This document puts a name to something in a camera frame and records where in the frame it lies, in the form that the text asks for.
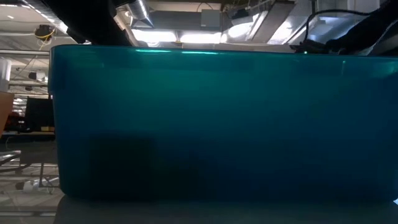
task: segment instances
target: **plastic bin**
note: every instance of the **plastic bin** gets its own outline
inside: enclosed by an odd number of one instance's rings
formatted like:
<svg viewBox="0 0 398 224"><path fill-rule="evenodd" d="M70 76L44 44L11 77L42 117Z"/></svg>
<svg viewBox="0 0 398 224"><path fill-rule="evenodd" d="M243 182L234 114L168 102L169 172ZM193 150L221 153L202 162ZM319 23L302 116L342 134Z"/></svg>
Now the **plastic bin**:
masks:
<svg viewBox="0 0 398 224"><path fill-rule="evenodd" d="M61 45L60 184L135 201L398 197L398 59Z"/></svg>

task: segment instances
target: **teal plastic container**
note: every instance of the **teal plastic container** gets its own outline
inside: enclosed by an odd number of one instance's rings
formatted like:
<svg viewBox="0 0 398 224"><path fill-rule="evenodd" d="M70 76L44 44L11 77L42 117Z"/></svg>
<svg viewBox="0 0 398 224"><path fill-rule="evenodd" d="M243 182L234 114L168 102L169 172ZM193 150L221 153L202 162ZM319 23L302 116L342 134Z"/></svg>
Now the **teal plastic container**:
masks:
<svg viewBox="0 0 398 224"><path fill-rule="evenodd" d="M398 59L60 45L60 184L103 200L398 198Z"/></svg>

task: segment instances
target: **ceiling duct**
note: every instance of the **ceiling duct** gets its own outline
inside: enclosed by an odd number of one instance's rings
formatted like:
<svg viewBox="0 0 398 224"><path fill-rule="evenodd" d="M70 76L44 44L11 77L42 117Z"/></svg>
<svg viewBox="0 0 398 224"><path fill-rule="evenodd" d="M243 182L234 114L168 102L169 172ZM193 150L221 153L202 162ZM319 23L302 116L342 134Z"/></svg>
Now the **ceiling duct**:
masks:
<svg viewBox="0 0 398 224"><path fill-rule="evenodd" d="M64 34L67 33L68 27L40 0L22 0L29 7L34 9L41 16L51 22L58 30Z"/></svg>
<svg viewBox="0 0 398 224"><path fill-rule="evenodd" d="M135 0L133 3L129 3L127 5L127 9L132 14L136 22L141 21L149 27L154 28L154 24L149 18L148 5L145 0Z"/></svg>

